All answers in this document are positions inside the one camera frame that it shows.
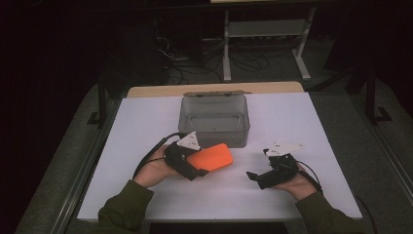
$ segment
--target white triangular marker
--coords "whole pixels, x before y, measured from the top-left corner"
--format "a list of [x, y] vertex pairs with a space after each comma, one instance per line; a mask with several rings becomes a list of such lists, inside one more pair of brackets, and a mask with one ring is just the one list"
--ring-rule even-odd
[[302, 148], [304, 148], [304, 145], [299, 143], [274, 142], [273, 147], [271, 147], [265, 155], [269, 157], [282, 156]]
[[186, 137], [180, 139], [176, 142], [177, 145], [193, 150], [200, 150], [201, 147], [198, 144], [198, 139], [196, 132], [192, 132], [191, 134], [187, 135]]

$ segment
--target orange rectangular card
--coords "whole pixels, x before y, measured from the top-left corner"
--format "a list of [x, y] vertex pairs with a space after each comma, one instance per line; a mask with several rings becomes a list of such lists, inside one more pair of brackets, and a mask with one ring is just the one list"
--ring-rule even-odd
[[232, 164], [233, 158], [228, 146], [220, 143], [192, 154], [187, 161], [196, 169], [210, 172]]

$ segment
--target olive green jacket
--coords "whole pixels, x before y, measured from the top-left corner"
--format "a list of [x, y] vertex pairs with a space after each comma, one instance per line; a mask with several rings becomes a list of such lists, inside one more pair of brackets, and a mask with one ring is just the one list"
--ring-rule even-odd
[[[92, 233], [137, 233], [152, 196], [152, 191], [128, 181], [121, 193], [100, 209], [99, 222]], [[296, 206], [309, 233], [364, 233], [357, 221], [333, 209], [320, 193], [308, 196]]]

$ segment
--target hand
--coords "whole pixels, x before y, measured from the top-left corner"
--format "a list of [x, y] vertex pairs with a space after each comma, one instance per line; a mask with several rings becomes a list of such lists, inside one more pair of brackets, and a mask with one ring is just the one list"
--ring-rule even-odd
[[[297, 165], [300, 171], [306, 172], [300, 164], [297, 163]], [[306, 178], [299, 174], [297, 174], [292, 180], [277, 184], [272, 188], [277, 188], [288, 192], [297, 201], [300, 201], [301, 199], [317, 192], [316, 188]]]
[[155, 151], [155, 153], [149, 157], [148, 161], [154, 159], [159, 160], [148, 162], [145, 166], [143, 166], [139, 173], [134, 177], [133, 181], [147, 188], [155, 186], [168, 176], [179, 175], [179, 173], [168, 166], [163, 159], [165, 156], [165, 149], [167, 147], [168, 146], [164, 144], [157, 151]]

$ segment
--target table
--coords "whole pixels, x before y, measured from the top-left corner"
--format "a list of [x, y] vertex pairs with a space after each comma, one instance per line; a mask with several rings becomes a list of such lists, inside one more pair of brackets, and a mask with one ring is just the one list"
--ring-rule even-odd
[[230, 149], [234, 163], [229, 167], [193, 181], [179, 176], [167, 178], [153, 187], [155, 195], [146, 220], [301, 218], [291, 196], [280, 190], [261, 190], [246, 176], [247, 171], [262, 174], [271, 170], [262, 149], [275, 140], [304, 144], [304, 149], [292, 155], [317, 173], [324, 195], [333, 207], [350, 217], [361, 218], [311, 99], [297, 82], [132, 88], [128, 98], [122, 101], [78, 218], [96, 221], [98, 210], [131, 179], [141, 158], [162, 137], [177, 132], [182, 94], [223, 89], [252, 93], [245, 95], [251, 125], [246, 147]]

